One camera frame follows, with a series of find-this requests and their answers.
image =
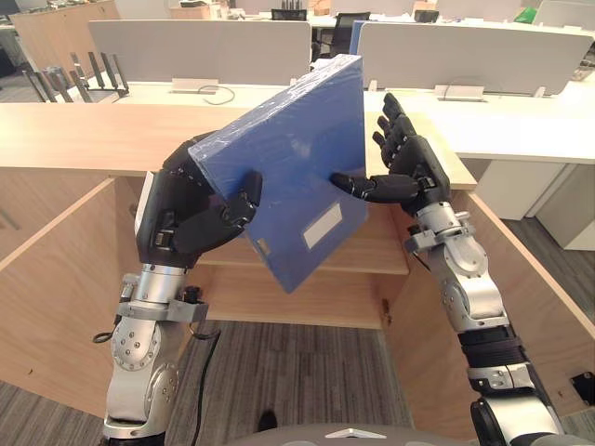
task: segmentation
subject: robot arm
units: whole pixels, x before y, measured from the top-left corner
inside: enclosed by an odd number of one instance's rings
[[[162,445],[178,391],[181,322],[203,321],[208,305],[186,287],[198,257],[244,230],[260,200],[262,177],[248,172],[237,195],[214,191],[183,143],[145,180],[137,215],[140,275],[126,274],[112,333],[113,373],[103,444]]]
[[[514,333],[488,272],[487,254],[473,237],[469,213],[450,204],[450,184],[428,141],[418,136],[397,99],[388,94],[374,134],[385,176],[334,174],[344,191],[376,203],[400,203],[416,220],[406,249],[428,254],[441,301],[469,363],[471,387],[482,396],[471,418],[482,446],[521,446],[563,434],[558,416]]]

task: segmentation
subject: green object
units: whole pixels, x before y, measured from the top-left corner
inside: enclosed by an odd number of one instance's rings
[[[533,23],[536,19],[537,10],[534,7],[526,7],[514,20],[518,23]]]

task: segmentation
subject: black chair backrest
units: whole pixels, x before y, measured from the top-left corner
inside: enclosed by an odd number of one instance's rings
[[[369,19],[369,12],[339,12],[337,14],[337,24],[333,31],[333,40],[331,41],[331,57],[337,54],[349,54],[353,22]]]
[[[306,21],[307,9],[271,9],[273,20],[295,20]]]

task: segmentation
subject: silver metal arm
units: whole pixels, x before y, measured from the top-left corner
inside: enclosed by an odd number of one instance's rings
[[[112,337],[103,428],[108,439],[165,435],[178,392],[181,322],[203,321],[208,309],[180,300],[186,275],[186,269],[146,264],[140,276],[125,276],[122,319]]]
[[[473,237],[469,213],[432,203],[415,213],[420,232],[405,243],[428,253],[441,301],[469,362],[471,386],[483,397],[472,406],[482,440],[507,445],[530,434],[563,434],[521,342],[510,327],[502,297],[488,272],[488,258]]]

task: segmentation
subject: blue folder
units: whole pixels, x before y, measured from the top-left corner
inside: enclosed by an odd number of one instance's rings
[[[291,293],[365,221],[365,203],[333,186],[364,175],[363,66],[339,55],[189,148],[211,186],[230,198],[244,175],[263,176],[247,236]]]
[[[357,46],[360,44],[360,33],[362,32],[364,23],[366,23],[366,20],[356,20],[353,22],[353,28],[351,28],[350,54],[357,54]]]

